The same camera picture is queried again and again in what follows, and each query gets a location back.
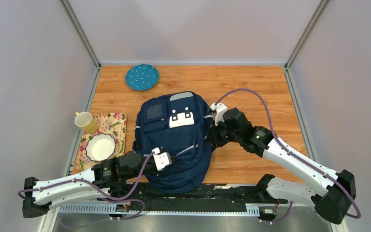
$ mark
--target wooden tabletop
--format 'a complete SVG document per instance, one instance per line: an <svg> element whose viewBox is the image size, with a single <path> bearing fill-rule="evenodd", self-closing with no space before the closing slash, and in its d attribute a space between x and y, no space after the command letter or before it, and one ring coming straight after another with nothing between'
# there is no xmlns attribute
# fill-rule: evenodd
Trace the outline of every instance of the wooden tabletop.
<svg viewBox="0 0 371 232"><path fill-rule="evenodd" d="M136 116L146 100L164 94L193 91L211 105L228 91L244 87L257 91L264 98L276 133L296 150L306 154L282 67L155 66L160 79L146 91L135 91L126 85L125 75L131 67L103 66L90 109L92 114L127 114L125 152L131 150ZM222 100L222 103L243 111L253 125L269 128L264 106L254 94L236 92ZM264 174L299 181L281 166L247 153L237 143L229 143L213 153L204 183L255 184Z"/></svg>

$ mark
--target gray reflective strip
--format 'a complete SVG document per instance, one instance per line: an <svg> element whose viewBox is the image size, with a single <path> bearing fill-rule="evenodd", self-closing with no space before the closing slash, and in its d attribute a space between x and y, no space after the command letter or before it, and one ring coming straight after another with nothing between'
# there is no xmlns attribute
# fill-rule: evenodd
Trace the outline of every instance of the gray reflective strip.
<svg viewBox="0 0 371 232"><path fill-rule="evenodd" d="M179 152L177 155L175 155L175 156L181 155L181 154L183 154L184 152L186 152L186 151L188 151L188 150L190 150L190 149L193 149L193 148L194 148L194 145L191 145L191 146L187 147L186 149L180 151L180 152Z"/></svg>
<svg viewBox="0 0 371 232"><path fill-rule="evenodd" d="M178 100L178 99L181 99L181 98L189 98L189 97L192 97L192 96L193 96L193 94L190 93L190 92L177 93L177 94L170 97L170 101Z"/></svg>

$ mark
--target cup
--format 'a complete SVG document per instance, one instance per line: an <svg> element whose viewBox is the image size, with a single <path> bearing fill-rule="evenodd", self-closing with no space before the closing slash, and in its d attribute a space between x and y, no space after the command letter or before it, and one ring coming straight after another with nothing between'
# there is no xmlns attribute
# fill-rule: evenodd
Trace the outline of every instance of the cup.
<svg viewBox="0 0 371 232"><path fill-rule="evenodd" d="M74 123L84 132L93 134L99 128L96 119L89 112L76 112Z"/></svg>

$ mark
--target perforated metal strip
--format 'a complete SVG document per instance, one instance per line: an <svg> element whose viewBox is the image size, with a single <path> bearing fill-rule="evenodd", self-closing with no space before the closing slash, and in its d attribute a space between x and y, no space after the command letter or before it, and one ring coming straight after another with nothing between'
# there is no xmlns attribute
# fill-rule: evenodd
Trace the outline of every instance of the perforated metal strip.
<svg viewBox="0 0 371 232"><path fill-rule="evenodd" d="M113 203L71 203L60 207L59 213L116 214L117 204ZM259 207L246 204L246 212L192 212L192 211L143 211L148 215L184 215L184 216L237 216L259 217ZM138 211L119 214L135 214Z"/></svg>

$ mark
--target white wall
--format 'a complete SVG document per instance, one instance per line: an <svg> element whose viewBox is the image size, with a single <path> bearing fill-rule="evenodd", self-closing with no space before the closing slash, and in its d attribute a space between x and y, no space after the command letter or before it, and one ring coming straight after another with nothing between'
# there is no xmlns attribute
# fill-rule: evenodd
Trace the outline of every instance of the white wall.
<svg viewBox="0 0 371 232"><path fill-rule="evenodd" d="M16 193L65 174L94 77L58 1L0 0L0 232L37 230Z"/></svg>
<svg viewBox="0 0 371 232"><path fill-rule="evenodd" d="M371 1L332 0L292 75L316 159L356 176L349 231L371 231Z"/></svg>
<svg viewBox="0 0 371 232"><path fill-rule="evenodd" d="M285 63L320 0L70 0L102 63Z"/></svg>

